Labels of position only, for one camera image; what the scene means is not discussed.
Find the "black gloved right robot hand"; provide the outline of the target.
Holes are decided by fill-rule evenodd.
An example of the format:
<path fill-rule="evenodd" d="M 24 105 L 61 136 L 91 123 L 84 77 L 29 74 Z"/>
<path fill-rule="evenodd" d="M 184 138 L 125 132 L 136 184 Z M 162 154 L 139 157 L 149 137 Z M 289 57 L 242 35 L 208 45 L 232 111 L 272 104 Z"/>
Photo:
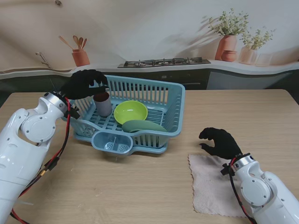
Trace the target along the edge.
<path fill-rule="evenodd" d="M 200 143 L 201 148 L 212 156 L 232 160 L 242 154 L 233 136 L 224 129 L 207 127 L 199 134 L 199 139 L 214 141 L 214 147 Z"/>

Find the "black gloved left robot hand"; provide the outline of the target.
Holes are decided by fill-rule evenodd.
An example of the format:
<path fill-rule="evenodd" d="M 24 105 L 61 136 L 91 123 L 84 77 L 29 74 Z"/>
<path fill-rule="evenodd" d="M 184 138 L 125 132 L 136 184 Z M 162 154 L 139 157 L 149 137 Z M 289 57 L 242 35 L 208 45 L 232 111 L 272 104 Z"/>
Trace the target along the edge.
<path fill-rule="evenodd" d="M 104 93 L 107 86 L 107 77 L 100 71 L 81 70 L 73 73 L 59 92 L 63 97 L 76 100 Z"/>

